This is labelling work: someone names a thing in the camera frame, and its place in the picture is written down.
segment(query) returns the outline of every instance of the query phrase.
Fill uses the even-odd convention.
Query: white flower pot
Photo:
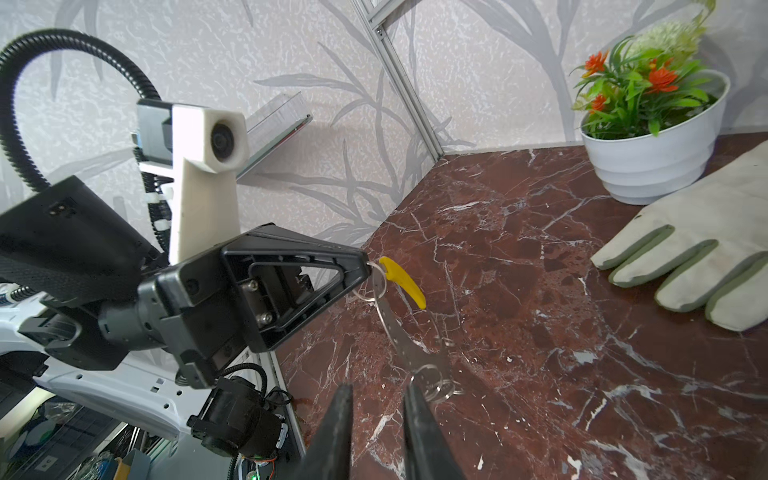
[[[704,172],[720,133],[730,80],[715,70],[703,70],[696,76],[712,79],[701,89],[717,101],[696,117],[661,131],[658,137],[649,134],[597,140],[582,131],[594,171],[616,200],[648,205],[687,187]]]

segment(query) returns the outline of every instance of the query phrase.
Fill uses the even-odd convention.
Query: marble surface
[[[768,139],[722,137],[710,171]],[[455,342],[467,390],[435,417],[468,479],[743,478],[768,439],[768,327],[621,289],[589,257],[639,207],[612,200],[582,147],[440,161],[366,244],[409,271]],[[387,298],[414,339],[429,318]],[[308,442],[354,385],[353,478],[404,478],[408,376],[375,310],[338,302],[278,351]]]

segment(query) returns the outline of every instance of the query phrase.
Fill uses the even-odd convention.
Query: wall
[[[111,43],[167,101],[247,116],[302,91],[315,120],[238,187],[244,230],[275,221],[361,244],[432,166],[348,0],[0,1],[3,45],[53,26]],[[41,171],[50,180],[77,174],[152,238],[130,154],[136,100],[116,71],[71,51],[35,60],[16,95]],[[25,195],[3,161],[0,211]]]
[[[700,53],[733,82],[723,127],[765,130],[768,2],[718,3]],[[411,0],[388,33],[446,152],[493,151],[576,143],[579,75],[568,73],[626,35],[699,10],[690,0]]]

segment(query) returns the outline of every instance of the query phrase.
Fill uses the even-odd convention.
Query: yellow handle
[[[402,289],[413,298],[413,301],[416,302],[416,305],[418,305],[420,309],[424,310],[427,307],[427,300],[424,298],[424,293],[422,293],[416,285],[416,282],[413,281],[413,278],[411,278],[411,276],[408,275],[397,262],[389,257],[381,257],[379,258],[379,263],[381,263],[384,266],[384,270],[386,270],[387,280],[400,285]]]

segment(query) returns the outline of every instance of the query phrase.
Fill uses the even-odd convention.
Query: glove
[[[671,275],[655,298],[740,332],[768,318],[768,141],[648,205],[592,257],[629,287]]]

